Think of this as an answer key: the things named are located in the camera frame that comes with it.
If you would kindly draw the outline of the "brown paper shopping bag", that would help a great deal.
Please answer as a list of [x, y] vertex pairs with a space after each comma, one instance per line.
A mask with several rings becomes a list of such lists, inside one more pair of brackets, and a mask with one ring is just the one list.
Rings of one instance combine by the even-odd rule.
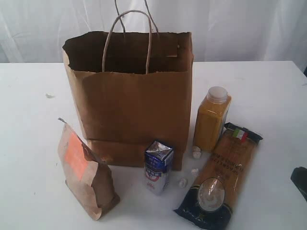
[[90, 149], [110, 165], [142, 167], [155, 140], [181, 170], [192, 99], [191, 33], [92, 31], [68, 39], [63, 61]]

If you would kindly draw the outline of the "small blue white milk carton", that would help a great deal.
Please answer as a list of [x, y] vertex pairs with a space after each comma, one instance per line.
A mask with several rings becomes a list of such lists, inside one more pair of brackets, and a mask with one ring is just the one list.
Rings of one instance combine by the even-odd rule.
[[155, 195], [161, 194], [169, 183], [173, 148], [155, 140], [144, 152], [145, 183]]

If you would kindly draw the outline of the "orange juice bottle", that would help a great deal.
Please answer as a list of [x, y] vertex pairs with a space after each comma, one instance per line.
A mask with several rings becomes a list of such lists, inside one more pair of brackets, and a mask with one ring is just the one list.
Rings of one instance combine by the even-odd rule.
[[220, 86], [211, 87], [201, 102], [195, 124], [193, 145], [211, 152], [220, 135], [231, 103], [231, 96]]

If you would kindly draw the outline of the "kraft coffee pouch orange label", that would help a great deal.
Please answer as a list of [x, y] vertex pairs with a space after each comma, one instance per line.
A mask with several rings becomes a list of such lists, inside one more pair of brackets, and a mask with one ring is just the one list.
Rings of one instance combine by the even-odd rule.
[[95, 221], [99, 220], [119, 202], [112, 172], [76, 134], [64, 123], [58, 146], [58, 155], [65, 175], [65, 184], [75, 198]]

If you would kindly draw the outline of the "spaghetti pack dark wrapper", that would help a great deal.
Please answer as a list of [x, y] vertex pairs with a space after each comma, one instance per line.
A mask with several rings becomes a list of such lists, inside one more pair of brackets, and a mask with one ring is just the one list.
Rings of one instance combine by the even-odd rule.
[[230, 122], [175, 213], [204, 230], [226, 229], [262, 137]]

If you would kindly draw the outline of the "small grey paper scrap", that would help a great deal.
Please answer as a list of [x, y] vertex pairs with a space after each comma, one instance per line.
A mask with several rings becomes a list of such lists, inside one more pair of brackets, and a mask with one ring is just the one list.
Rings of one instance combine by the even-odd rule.
[[46, 97], [47, 97], [48, 99], [51, 99], [51, 98], [54, 98], [55, 96], [46, 93]]

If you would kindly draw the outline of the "dark object at table edge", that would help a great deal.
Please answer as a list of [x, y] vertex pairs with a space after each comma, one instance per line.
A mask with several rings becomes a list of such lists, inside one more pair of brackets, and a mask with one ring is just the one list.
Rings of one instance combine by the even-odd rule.
[[295, 168], [290, 179], [307, 201], [307, 169], [304, 167]]

